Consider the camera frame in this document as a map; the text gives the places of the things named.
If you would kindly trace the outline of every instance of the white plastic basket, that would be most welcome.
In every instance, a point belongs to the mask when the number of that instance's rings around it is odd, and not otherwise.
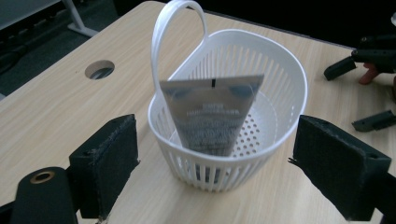
[[[264,73],[264,82],[231,157],[184,148],[163,98],[157,68],[160,45],[168,23],[185,7],[199,14],[204,37],[171,79]],[[290,136],[304,112],[305,72],[293,54],[271,39],[243,30],[221,30],[208,35],[205,14],[194,1],[173,0],[161,11],[152,37],[151,67],[156,93],[148,108],[149,126],[173,175],[198,189],[220,192],[245,183]]]

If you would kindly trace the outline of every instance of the gray tube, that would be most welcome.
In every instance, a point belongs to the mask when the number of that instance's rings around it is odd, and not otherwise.
[[[185,148],[230,156],[264,76],[161,81]]]

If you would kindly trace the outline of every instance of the light wood tabletop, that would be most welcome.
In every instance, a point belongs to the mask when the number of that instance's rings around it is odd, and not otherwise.
[[[244,185],[210,193],[175,178],[148,123],[154,95],[150,48],[153,28],[164,4],[147,1],[92,37],[59,62],[0,101],[0,204],[14,200],[19,181],[35,170],[69,166],[69,155],[106,122],[135,114],[140,164],[113,206],[108,223],[354,223],[304,175],[288,163],[295,133]],[[396,157],[396,127],[359,133],[352,121],[394,109],[381,76],[358,84],[366,71],[358,68],[333,81],[323,76],[351,49],[288,34],[213,14],[205,14],[208,32],[243,29],[273,39],[302,64],[308,81],[305,114],[325,119],[364,143]],[[159,72],[167,78],[198,45],[202,24],[185,9],[172,20],[163,41]],[[101,79],[87,78],[91,64],[114,64]],[[396,175],[394,163],[389,172]],[[375,210],[370,222],[379,223]],[[95,223],[78,218],[79,223]]]

